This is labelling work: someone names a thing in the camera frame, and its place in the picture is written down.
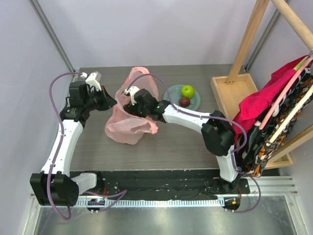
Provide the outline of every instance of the wooden tray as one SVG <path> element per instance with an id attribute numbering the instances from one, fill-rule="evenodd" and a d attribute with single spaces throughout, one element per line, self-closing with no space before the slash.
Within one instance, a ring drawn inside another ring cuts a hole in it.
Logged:
<path id="1" fill-rule="evenodd" d="M 239 112 L 239 103 L 258 91 L 249 73 L 239 74 L 233 84 L 226 84 L 228 76 L 213 77 L 211 87 L 217 101 L 217 105 L 225 117 L 234 119 Z M 277 159 L 275 154 L 268 161 L 266 169 L 285 167 L 293 164 L 290 154 Z"/>

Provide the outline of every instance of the red garment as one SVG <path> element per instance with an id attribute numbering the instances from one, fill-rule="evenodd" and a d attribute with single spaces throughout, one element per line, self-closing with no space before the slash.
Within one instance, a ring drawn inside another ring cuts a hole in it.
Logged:
<path id="1" fill-rule="evenodd" d="M 235 116 L 234 121 L 248 132 L 248 130 L 253 127 L 257 117 L 271 105 L 273 99 L 295 74 L 296 70 L 294 70 L 294 67 L 296 67 L 304 57 L 305 56 L 285 64 L 279 70 L 272 73 L 271 80 L 260 91 L 249 95 L 239 104 L 240 111 Z M 233 128 L 236 132 L 235 141 L 237 141 L 242 131 L 235 125 L 233 125 Z"/>

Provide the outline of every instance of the clothes hanger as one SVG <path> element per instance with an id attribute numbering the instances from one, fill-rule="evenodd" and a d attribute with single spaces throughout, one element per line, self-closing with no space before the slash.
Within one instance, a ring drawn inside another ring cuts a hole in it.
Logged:
<path id="1" fill-rule="evenodd" d="M 275 133 L 269 139 L 269 142 L 273 143 L 277 139 L 277 137 L 285 129 L 285 127 L 288 125 L 288 123 L 293 118 L 293 116 L 301 109 L 301 107 L 311 97 L 312 94 L 313 94 L 313 86 L 311 86 L 309 88 L 309 90 L 306 92 L 306 94 L 303 96 L 303 98 L 299 101 L 299 103 L 294 107 L 294 109 L 289 113 L 289 115 L 286 117 L 286 119 L 278 127 L 278 129 L 275 131 Z"/>
<path id="2" fill-rule="evenodd" d="M 276 99 L 276 101 L 274 102 L 274 104 L 272 105 L 272 107 L 270 108 L 270 110 L 268 111 L 266 116 L 264 117 L 261 125 L 259 126 L 259 130 L 262 130 L 265 127 L 267 121 L 269 120 L 269 118 L 274 113 L 274 111 L 277 108 L 277 106 L 279 105 L 280 101 L 284 98 L 285 94 L 289 91 L 290 87 L 293 85 L 295 80 L 298 78 L 298 76 L 301 74 L 301 72 L 306 68 L 306 66 L 308 66 L 308 64 L 312 60 L 313 60 L 312 57 L 306 56 L 305 58 L 303 58 L 303 60 L 296 67 L 294 67 L 294 69 L 297 70 L 297 72 L 294 74 L 294 76 L 290 79 L 290 81 L 287 83 L 285 88 L 279 94 L 278 98 Z"/>

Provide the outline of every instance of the green apple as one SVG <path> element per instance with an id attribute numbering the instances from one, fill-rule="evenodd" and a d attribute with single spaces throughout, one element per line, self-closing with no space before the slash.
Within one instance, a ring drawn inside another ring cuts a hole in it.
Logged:
<path id="1" fill-rule="evenodd" d="M 195 89 L 192 86 L 186 85 L 182 87 L 181 96 L 191 99 L 194 95 L 195 95 Z"/>

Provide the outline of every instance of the gray wooden table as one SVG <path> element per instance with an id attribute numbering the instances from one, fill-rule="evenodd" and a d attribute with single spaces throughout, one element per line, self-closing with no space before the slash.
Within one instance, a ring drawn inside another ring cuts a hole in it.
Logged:
<path id="1" fill-rule="evenodd" d="M 132 67 L 82 68 L 87 73 L 102 74 L 101 84 L 114 97 Z M 210 81 L 213 76 L 227 75 L 231 65 L 147 66 L 151 73 L 161 76 L 168 86 L 192 85 L 201 96 L 200 112 L 218 109 Z M 159 97 L 165 89 L 156 81 Z M 158 133 L 145 134 L 136 145 L 114 142 L 106 136 L 104 126 L 112 115 L 93 111 L 76 145 L 71 162 L 72 171 L 136 170 L 136 169 L 200 169 L 218 168 L 214 155 L 204 146 L 202 136 L 175 124 L 159 122 Z"/>

